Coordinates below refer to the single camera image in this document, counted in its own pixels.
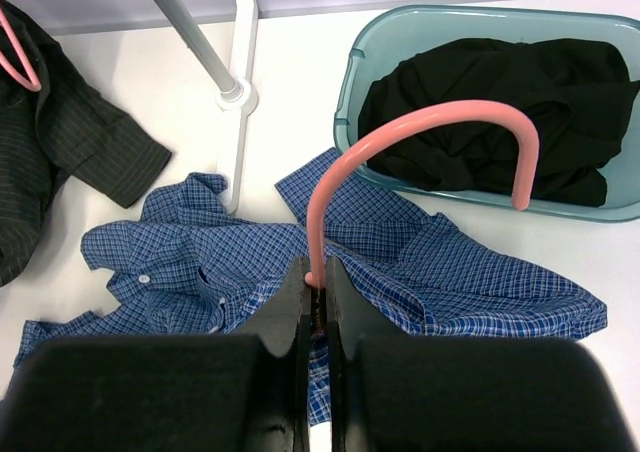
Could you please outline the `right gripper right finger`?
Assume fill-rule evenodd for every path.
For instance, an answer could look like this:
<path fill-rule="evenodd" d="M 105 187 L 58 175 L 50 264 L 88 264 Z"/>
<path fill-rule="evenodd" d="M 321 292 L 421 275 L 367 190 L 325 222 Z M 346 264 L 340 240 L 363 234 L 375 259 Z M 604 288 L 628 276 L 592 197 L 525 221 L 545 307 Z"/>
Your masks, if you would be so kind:
<path fill-rule="evenodd" d="M 594 358 L 558 338 L 411 336 L 326 264 L 336 451 L 631 451 Z"/>

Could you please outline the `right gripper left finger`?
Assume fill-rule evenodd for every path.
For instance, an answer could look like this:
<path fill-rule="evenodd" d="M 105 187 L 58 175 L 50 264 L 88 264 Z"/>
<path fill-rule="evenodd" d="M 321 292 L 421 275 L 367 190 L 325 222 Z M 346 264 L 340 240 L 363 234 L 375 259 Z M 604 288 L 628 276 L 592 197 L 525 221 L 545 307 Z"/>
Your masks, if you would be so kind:
<path fill-rule="evenodd" d="M 40 345 L 1 407 L 5 451 L 305 451 L 311 298 L 305 258 L 229 334 Z"/>

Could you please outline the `blue checked shirt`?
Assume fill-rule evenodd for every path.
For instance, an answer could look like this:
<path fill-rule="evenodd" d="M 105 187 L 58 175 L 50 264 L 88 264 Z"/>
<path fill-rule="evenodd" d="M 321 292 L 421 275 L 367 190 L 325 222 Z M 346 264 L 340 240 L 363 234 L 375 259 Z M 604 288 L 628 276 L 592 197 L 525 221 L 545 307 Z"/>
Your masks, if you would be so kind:
<path fill-rule="evenodd" d="M 115 311 L 66 323 L 27 321 L 17 362 L 42 343 L 107 335 L 227 334 L 279 290 L 292 260 L 308 252 L 307 207 L 337 159 L 329 149 L 278 182 L 294 223 L 230 216 L 217 174 L 192 173 L 157 188 L 136 221 L 87 232 L 81 252 L 108 269 Z M 442 214 L 348 178 L 325 215 L 325 252 L 404 332 L 427 336 L 583 339 L 607 325 L 604 302 L 573 281 L 474 241 Z"/>

